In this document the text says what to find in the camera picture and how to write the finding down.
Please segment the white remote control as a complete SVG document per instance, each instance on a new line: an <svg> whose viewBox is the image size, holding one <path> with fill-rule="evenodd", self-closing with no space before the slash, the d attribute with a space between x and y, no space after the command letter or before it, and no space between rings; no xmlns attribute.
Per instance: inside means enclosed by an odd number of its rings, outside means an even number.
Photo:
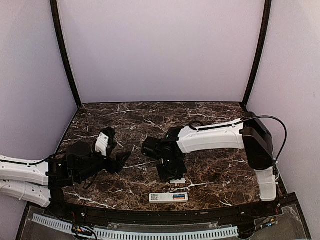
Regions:
<svg viewBox="0 0 320 240"><path fill-rule="evenodd" d="M184 200L174 200L173 195L185 195ZM149 202L150 203L185 203L188 202L189 196L188 193L150 193L149 194Z"/></svg>

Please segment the white battery cover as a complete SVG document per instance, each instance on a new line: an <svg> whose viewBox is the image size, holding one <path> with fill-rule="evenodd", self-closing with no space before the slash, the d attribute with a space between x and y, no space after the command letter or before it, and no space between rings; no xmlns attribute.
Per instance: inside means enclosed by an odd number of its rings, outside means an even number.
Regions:
<svg viewBox="0 0 320 240"><path fill-rule="evenodd" d="M185 183L186 183L185 178L170 180L170 184L174 184L174 185L185 184Z"/></svg>

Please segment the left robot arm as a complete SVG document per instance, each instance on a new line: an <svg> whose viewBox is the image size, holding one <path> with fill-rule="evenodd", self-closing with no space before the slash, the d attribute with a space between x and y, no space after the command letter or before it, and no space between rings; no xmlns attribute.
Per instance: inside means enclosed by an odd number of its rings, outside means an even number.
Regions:
<svg viewBox="0 0 320 240"><path fill-rule="evenodd" d="M78 142L43 160L24 160L0 157L1 194L27 201L51 210L60 218L67 218L70 206L63 198L63 188L74 184L91 185L101 171L114 174L122 171L131 156L130 151L118 153L112 158L112 147L105 152L92 150L85 142Z"/></svg>

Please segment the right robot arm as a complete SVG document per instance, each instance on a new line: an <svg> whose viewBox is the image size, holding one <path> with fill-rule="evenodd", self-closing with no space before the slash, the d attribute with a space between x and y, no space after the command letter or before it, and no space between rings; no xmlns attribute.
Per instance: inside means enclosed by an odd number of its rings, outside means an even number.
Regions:
<svg viewBox="0 0 320 240"><path fill-rule="evenodd" d="M203 125L192 121L188 126L170 128L165 137L148 136L142 144L144 156L159 160L157 172L162 181L180 180L187 173L186 154L215 149L244 149L248 165L255 171L261 201L255 213L266 217L275 208L277 163L271 132L262 123L264 116L246 112L233 121Z"/></svg>

